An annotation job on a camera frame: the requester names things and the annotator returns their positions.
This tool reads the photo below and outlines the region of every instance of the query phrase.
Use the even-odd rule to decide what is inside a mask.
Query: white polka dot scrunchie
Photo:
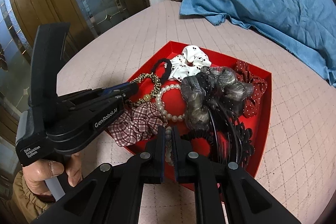
[[[168,80],[178,80],[182,82],[187,76],[196,75],[203,66],[211,66],[208,56],[197,46],[186,46],[182,54],[179,54],[170,60],[172,71]]]

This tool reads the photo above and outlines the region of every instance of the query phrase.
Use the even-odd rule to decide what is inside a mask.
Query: plaid scrunchie
[[[109,135],[118,146],[128,146],[148,140],[158,133],[159,126],[167,126],[167,119],[158,111],[155,103],[146,102],[124,113],[108,126]]]

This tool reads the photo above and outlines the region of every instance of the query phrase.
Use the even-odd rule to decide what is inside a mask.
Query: gold bead
[[[143,99],[144,99],[144,101],[145,102],[149,102],[150,100],[151,100],[151,95],[150,94],[145,94],[144,96],[143,96]]]

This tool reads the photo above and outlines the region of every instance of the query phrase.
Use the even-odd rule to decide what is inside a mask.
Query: screw
[[[191,159],[196,159],[198,158],[198,153],[197,152],[189,152],[188,157]]]
[[[229,164],[227,166],[229,166],[229,168],[232,169],[232,170],[238,169],[238,164],[233,162],[233,161],[229,162]]]
[[[140,158],[142,158],[142,159],[148,159],[149,157],[151,156],[151,153],[148,153],[148,152],[142,152],[141,154],[140,154]]]
[[[109,164],[102,164],[99,169],[100,171],[106,172],[111,169],[111,166]]]

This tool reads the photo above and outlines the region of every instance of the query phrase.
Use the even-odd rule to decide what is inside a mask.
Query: brown sleeve
[[[22,171],[18,172],[13,183],[12,199],[4,203],[7,212],[13,217],[13,223],[30,223],[51,204],[39,200],[28,188]]]

